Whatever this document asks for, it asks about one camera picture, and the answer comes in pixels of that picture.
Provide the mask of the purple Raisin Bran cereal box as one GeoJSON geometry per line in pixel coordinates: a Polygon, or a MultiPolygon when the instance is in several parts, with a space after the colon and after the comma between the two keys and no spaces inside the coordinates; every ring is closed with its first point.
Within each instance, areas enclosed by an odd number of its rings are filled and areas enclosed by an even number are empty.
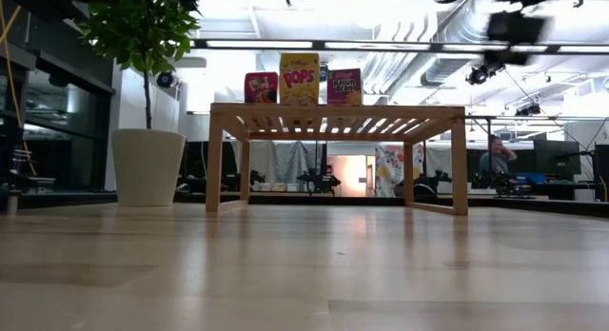
{"type": "Polygon", "coordinates": [[[326,86],[329,105],[357,107],[363,104],[362,75],[359,68],[329,71],[326,86]]]}

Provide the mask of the red Froot Loops cereal box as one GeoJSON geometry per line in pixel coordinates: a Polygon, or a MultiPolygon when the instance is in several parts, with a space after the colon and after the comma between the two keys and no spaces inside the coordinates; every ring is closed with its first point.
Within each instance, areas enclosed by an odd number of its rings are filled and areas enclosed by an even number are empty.
{"type": "Polygon", "coordinates": [[[278,102],[279,77],[276,72],[250,72],[245,76],[244,94],[247,104],[278,102]]]}

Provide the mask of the green plant in white pot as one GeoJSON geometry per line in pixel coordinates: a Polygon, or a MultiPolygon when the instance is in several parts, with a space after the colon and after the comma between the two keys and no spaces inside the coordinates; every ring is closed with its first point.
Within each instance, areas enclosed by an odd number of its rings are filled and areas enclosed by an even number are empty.
{"type": "Polygon", "coordinates": [[[191,15],[199,0],[90,0],[89,18],[79,24],[82,40],[122,70],[143,74],[143,128],[119,128],[111,145],[118,204],[170,206],[186,138],[152,128],[150,81],[168,76],[171,64],[190,52],[190,34],[199,28],[191,15]]]}

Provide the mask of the colourful floral cloth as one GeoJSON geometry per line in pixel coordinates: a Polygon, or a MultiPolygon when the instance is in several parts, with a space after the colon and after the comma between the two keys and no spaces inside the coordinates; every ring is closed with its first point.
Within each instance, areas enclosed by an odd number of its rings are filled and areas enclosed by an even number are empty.
{"type": "Polygon", "coordinates": [[[403,197],[403,145],[375,145],[375,194],[380,198],[403,197]]]}

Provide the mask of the wooden slatted shelf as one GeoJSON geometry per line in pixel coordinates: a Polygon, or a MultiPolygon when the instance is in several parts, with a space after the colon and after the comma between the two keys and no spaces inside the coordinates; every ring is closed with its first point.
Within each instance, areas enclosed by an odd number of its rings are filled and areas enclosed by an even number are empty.
{"type": "Polygon", "coordinates": [[[228,207],[220,201],[224,135],[241,143],[243,171],[240,199],[249,200],[250,152],[253,141],[352,141],[403,144],[404,205],[432,212],[468,214],[467,159],[463,107],[307,106],[213,103],[210,105],[207,152],[206,212],[228,207]],[[451,133],[452,205],[417,203],[414,199],[414,146],[451,133]]]}

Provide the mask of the yellow Corn Pops cereal box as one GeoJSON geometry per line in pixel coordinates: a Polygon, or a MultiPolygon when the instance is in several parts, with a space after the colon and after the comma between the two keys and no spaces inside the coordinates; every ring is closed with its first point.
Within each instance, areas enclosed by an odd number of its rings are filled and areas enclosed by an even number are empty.
{"type": "Polygon", "coordinates": [[[283,53],[279,75],[280,104],[317,106],[320,96],[320,57],[318,53],[283,53]]]}

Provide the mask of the black computer monitor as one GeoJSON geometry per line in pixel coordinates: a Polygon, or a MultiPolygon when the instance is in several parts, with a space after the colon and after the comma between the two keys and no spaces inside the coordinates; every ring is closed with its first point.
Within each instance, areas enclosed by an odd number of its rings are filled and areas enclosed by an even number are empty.
{"type": "Polygon", "coordinates": [[[593,174],[596,184],[596,199],[609,203],[609,145],[595,145],[593,174]]]}
{"type": "Polygon", "coordinates": [[[580,145],[571,141],[535,140],[536,169],[544,174],[581,174],[580,145]]]}

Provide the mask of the person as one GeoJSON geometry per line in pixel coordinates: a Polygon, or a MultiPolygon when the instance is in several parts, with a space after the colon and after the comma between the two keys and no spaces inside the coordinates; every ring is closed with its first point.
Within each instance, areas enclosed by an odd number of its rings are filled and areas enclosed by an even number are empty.
{"type": "Polygon", "coordinates": [[[481,173],[508,173],[509,163],[518,159],[518,155],[503,145],[502,140],[490,136],[490,149],[482,154],[479,160],[479,172],[481,173]]]}

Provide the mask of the dark glass partition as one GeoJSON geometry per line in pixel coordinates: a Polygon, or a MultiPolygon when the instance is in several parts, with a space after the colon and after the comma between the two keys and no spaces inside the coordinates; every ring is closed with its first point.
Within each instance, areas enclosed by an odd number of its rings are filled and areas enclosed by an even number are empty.
{"type": "Polygon", "coordinates": [[[0,46],[0,159],[8,136],[29,151],[15,169],[62,191],[101,190],[108,158],[112,63],[78,31],[20,11],[0,46]]]}

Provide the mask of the grey hanging cloth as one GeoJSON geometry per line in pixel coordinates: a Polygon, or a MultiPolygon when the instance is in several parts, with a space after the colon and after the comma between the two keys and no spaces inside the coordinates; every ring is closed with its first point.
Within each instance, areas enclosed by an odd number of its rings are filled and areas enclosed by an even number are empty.
{"type": "Polygon", "coordinates": [[[251,168],[273,184],[298,184],[323,154],[321,146],[301,141],[253,141],[250,151],[251,168]]]}

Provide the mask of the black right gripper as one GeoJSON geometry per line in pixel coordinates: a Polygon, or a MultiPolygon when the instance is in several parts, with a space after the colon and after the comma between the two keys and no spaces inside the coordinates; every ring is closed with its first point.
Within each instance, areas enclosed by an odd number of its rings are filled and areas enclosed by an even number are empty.
{"type": "Polygon", "coordinates": [[[484,53],[484,63],[526,65],[530,56],[523,51],[513,50],[513,47],[537,44],[546,23],[546,18],[527,17],[519,11],[492,14],[486,32],[487,39],[505,42],[507,47],[502,50],[487,50],[484,53]]]}

